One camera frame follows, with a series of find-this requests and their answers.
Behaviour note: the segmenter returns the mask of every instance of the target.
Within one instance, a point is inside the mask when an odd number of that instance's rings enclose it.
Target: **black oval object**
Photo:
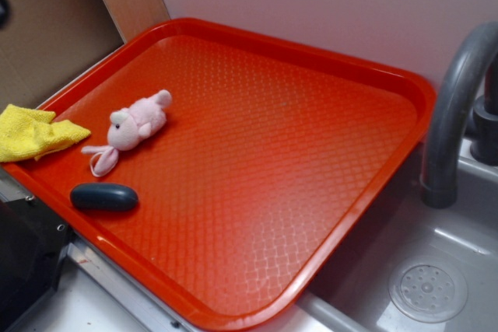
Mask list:
[[[115,183],[84,183],[71,191],[71,202],[80,210],[127,211],[139,202],[130,187]]]

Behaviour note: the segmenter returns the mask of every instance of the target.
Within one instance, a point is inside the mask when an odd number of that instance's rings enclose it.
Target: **yellow cloth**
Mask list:
[[[39,159],[90,136],[69,120],[51,121],[55,112],[19,108],[9,104],[0,114],[0,163]]]

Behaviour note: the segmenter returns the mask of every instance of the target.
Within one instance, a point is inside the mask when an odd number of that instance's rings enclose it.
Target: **sink basin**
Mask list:
[[[416,149],[310,284],[332,329],[339,314],[351,324],[334,330],[496,330],[498,172],[460,158],[458,202],[433,209],[421,160]]]

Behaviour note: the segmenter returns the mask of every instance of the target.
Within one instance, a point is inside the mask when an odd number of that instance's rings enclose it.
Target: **gray faucet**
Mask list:
[[[457,166],[465,129],[478,161],[498,165],[498,22],[476,27],[458,49],[439,91],[423,154],[423,202],[457,200]],[[485,79],[484,96],[475,100]]]

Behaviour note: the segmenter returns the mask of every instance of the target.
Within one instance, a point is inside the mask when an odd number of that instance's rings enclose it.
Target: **sink drain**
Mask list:
[[[389,279],[393,303],[406,316],[439,323],[456,316],[467,302],[461,272],[435,257],[412,257],[400,263]]]

